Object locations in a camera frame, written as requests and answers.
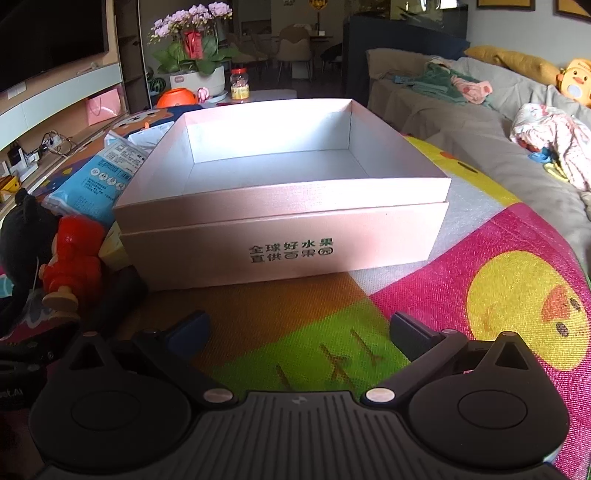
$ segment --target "green leaf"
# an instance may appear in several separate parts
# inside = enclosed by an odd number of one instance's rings
[[[222,61],[225,57],[225,55],[223,53],[216,53],[215,55],[212,55],[211,57],[208,58],[208,60],[210,61]]]
[[[159,72],[178,72],[178,62],[172,58],[167,50],[158,50],[152,53],[152,56],[160,62]]]
[[[219,64],[211,60],[195,60],[195,66],[200,73],[211,75]]]
[[[181,60],[187,60],[187,53],[184,51],[184,47],[180,42],[172,42],[167,48],[168,54],[174,58],[177,62]]]
[[[228,48],[220,48],[217,52],[218,54],[223,54],[224,58],[231,59],[240,53],[240,51],[235,47],[228,47]]]
[[[201,47],[203,49],[203,58],[209,59],[217,53],[217,40],[213,35],[205,35],[201,39]]]

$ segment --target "black plush toy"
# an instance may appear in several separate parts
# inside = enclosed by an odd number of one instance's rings
[[[25,189],[17,192],[15,202],[0,230],[0,265],[14,285],[12,297],[0,299],[0,336],[9,333],[21,315],[39,266],[51,260],[59,220]]]

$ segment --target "red toy figure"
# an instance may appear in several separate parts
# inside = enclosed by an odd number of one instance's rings
[[[100,246],[105,229],[82,215],[60,219],[51,249],[53,258],[39,269],[47,295],[43,306],[54,310],[52,319],[79,319],[78,307],[100,296]]]

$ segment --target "dining chair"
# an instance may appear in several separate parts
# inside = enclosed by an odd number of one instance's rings
[[[308,79],[312,81],[312,51],[310,50],[310,34],[305,28],[289,26],[279,33],[279,51],[275,56],[279,62],[279,75],[277,84],[281,81],[283,65],[290,66],[294,62],[305,62],[308,69]]]
[[[228,43],[231,47],[238,49],[238,55],[235,55],[231,59],[232,64],[255,66],[258,72],[259,79],[262,77],[262,65],[267,65],[269,57],[256,49],[254,45],[249,45],[240,40],[240,38],[234,33],[226,34]]]
[[[275,52],[273,52],[273,50],[269,47],[266,47],[262,40],[261,37],[259,36],[258,33],[253,33],[251,32],[251,40],[253,45],[255,46],[255,49],[259,52],[261,52],[262,54],[266,55],[268,60],[272,61],[273,58],[275,57]]]

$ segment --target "plastic bag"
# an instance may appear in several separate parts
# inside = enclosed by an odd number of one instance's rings
[[[113,225],[113,205],[143,165],[147,153],[114,132],[109,135],[112,141],[106,148],[45,197],[46,208],[62,215],[86,215],[106,229]]]
[[[144,128],[143,130],[128,136],[127,140],[150,154],[152,153],[152,150],[156,148],[158,142],[162,140],[164,134],[170,130],[173,125],[174,122],[168,122],[156,125],[155,127]]]

